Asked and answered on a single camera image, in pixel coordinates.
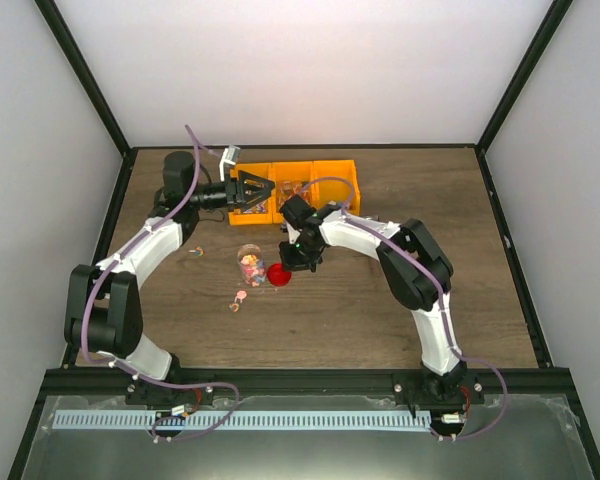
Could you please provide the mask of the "orange candy bin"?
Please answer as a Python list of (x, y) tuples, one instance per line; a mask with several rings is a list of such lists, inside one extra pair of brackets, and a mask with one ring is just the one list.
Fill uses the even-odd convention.
[(311, 204), (314, 207), (320, 208), (330, 201), (343, 203), (354, 191), (348, 210), (354, 215), (360, 214), (361, 193), (356, 164), (352, 159), (317, 160), (314, 162), (314, 177), (337, 177), (337, 180), (323, 180), (310, 187)]
[[(229, 170), (228, 177), (237, 177), (239, 170), (249, 171), (270, 180), (271, 166), (269, 163), (246, 163), (238, 164)], [(270, 198), (268, 214), (240, 214), (238, 209), (231, 211), (229, 216), (229, 224), (231, 226), (246, 226), (246, 225), (265, 225), (272, 222), (272, 207), (273, 200)]]
[(310, 161), (273, 162), (271, 173), (275, 182), (272, 220), (274, 224), (282, 224), (284, 219), (279, 210), (291, 196), (300, 193), (307, 203), (311, 203), (311, 188), (305, 191), (302, 191), (302, 188), (312, 179), (313, 163)]

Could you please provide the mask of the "red jar lid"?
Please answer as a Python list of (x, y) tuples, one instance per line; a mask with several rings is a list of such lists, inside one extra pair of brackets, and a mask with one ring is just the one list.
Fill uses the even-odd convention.
[(271, 285), (283, 287), (290, 282), (292, 273), (282, 263), (273, 263), (268, 267), (266, 276)]

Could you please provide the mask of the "clear plastic jar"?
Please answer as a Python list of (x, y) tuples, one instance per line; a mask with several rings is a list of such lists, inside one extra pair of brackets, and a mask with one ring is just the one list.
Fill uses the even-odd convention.
[(266, 281), (266, 269), (262, 251), (255, 244), (245, 244), (237, 252), (237, 262), (245, 283), (259, 287)]

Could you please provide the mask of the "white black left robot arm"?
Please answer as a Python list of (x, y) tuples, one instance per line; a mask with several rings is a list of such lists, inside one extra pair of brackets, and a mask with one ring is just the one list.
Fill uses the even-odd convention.
[(241, 170), (217, 182), (200, 181), (197, 153), (175, 151), (164, 159), (163, 185), (141, 229), (111, 256), (71, 272), (64, 325), (66, 342), (91, 361), (105, 361), (143, 379), (161, 403), (184, 392), (173, 354), (144, 332), (140, 289), (154, 270), (195, 231), (203, 210), (249, 210), (268, 200), (275, 184)]

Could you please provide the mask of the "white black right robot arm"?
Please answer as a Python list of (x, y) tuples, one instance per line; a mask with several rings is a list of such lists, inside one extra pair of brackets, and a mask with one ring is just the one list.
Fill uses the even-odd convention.
[(466, 374), (450, 314), (450, 260), (425, 225), (379, 222), (350, 214), (338, 203), (316, 209), (299, 195), (281, 207), (288, 239), (279, 244), (283, 268), (314, 272), (329, 247), (379, 262), (396, 301), (413, 316), (421, 344), (424, 389), (438, 403), (452, 399)]

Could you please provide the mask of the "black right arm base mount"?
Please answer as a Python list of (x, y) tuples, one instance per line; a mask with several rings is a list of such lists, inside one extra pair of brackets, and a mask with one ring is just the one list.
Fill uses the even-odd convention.
[(484, 394), (474, 388), (478, 377), (465, 363), (439, 376), (422, 366), (401, 370), (391, 376), (397, 404), (420, 409), (461, 407), (484, 403)]

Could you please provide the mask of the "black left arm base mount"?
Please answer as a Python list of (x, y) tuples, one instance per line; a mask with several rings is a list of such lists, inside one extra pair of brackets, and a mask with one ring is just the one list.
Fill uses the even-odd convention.
[(167, 375), (166, 380), (155, 380), (135, 372), (126, 365), (118, 368), (131, 376), (126, 402), (129, 405), (168, 409), (180, 404), (210, 405), (214, 399), (215, 388), (204, 384), (202, 387), (185, 387), (177, 384), (181, 380), (181, 371), (176, 368)]

